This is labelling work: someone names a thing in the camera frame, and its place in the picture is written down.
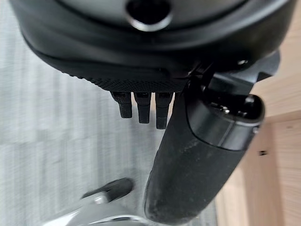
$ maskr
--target cylindrical handle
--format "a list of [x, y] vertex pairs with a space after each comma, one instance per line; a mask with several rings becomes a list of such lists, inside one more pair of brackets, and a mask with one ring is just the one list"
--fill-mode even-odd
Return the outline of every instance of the cylindrical handle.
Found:
[[[257, 131], [246, 129], [249, 135], [242, 136], [245, 145], [241, 150], [237, 150], [237, 145], [230, 150], [225, 149], [223, 143], [210, 144], [200, 138], [198, 131], [195, 129], [192, 131], [193, 126], [190, 122], [195, 120], [191, 120], [187, 113], [191, 111], [188, 107], [190, 104], [191, 97], [186, 95], [185, 98], [185, 94], [178, 97], [145, 192], [147, 218], [169, 225], [187, 223], [211, 202], [238, 165]], [[258, 117], [251, 124], [237, 122], [235, 121], [237, 118], [231, 121], [225, 117], [225, 121], [230, 125], [223, 135], [225, 138], [227, 135], [233, 136], [231, 131], [235, 131], [236, 126], [251, 126], [258, 129], [262, 121], [262, 113]], [[215, 132], [220, 136], [216, 128], [218, 123], [208, 123], [207, 120], [203, 122], [207, 126], [211, 125], [207, 127], [207, 133], [211, 133], [210, 137], [214, 136], [212, 133]]]

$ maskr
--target gray carpet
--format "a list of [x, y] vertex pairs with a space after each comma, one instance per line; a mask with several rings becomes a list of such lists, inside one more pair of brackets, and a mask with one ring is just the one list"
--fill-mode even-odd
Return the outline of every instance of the gray carpet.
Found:
[[[143, 216], [145, 184], [163, 131], [120, 118], [109, 92], [52, 69], [25, 45], [0, 0], [0, 225], [39, 226], [105, 183], [130, 177], [119, 202]], [[215, 226], [212, 203], [191, 226]]]

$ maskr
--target light wood surface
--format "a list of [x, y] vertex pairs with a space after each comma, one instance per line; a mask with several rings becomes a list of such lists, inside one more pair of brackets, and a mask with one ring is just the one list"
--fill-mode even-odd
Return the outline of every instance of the light wood surface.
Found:
[[286, 226], [301, 225], [301, 120], [272, 125]]
[[270, 122], [298, 119], [301, 115], [301, 2], [281, 46], [281, 65], [277, 75], [258, 82], [252, 93], [266, 104]]
[[[267, 155], [260, 156], [260, 151]], [[271, 126], [266, 124], [216, 198], [219, 226], [282, 226]]]

